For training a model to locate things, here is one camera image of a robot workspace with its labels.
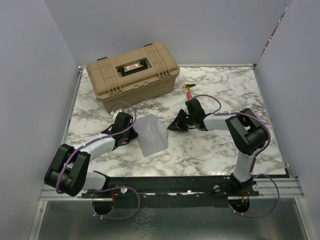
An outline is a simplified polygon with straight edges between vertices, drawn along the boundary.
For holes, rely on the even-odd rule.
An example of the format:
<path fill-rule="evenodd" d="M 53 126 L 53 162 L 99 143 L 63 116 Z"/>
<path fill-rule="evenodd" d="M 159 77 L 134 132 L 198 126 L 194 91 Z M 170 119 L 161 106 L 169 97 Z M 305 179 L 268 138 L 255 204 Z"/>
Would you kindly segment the grey translucent envelope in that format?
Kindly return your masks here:
<path fill-rule="evenodd" d="M 144 157 L 168 147 L 167 126 L 155 115 L 138 118 L 133 128 L 138 133 L 137 141 Z"/>

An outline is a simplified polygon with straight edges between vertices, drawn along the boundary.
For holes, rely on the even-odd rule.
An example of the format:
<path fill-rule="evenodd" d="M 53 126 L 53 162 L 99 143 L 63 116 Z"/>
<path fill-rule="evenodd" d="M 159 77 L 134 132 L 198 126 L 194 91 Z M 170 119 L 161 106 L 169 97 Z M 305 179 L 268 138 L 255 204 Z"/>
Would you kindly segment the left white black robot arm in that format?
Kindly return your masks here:
<path fill-rule="evenodd" d="M 78 146 L 65 143 L 59 146 L 45 174 L 44 183 L 71 197 L 84 190 L 93 190 L 97 196 L 106 197 L 111 190 L 108 177 L 97 171 L 89 172 L 89 163 L 136 139 L 139 135 L 133 123 L 133 116 L 120 112 L 114 123 L 95 139 Z"/>

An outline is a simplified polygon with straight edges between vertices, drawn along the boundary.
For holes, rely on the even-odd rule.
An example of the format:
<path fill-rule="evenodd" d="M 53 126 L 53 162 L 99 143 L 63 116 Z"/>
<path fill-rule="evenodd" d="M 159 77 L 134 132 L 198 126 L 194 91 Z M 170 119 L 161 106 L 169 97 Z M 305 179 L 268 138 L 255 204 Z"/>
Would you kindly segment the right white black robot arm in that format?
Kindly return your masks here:
<path fill-rule="evenodd" d="M 190 127 L 199 131 L 229 131 L 238 150 L 229 189 L 236 196 L 242 195 L 248 189 L 247 183 L 253 179 L 252 172 L 257 156 L 271 142 L 268 127 L 249 108 L 240 112 L 205 113 L 196 98 L 187 100 L 185 105 L 187 111 L 181 109 L 167 129 L 182 133 L 187 132 Z"/>

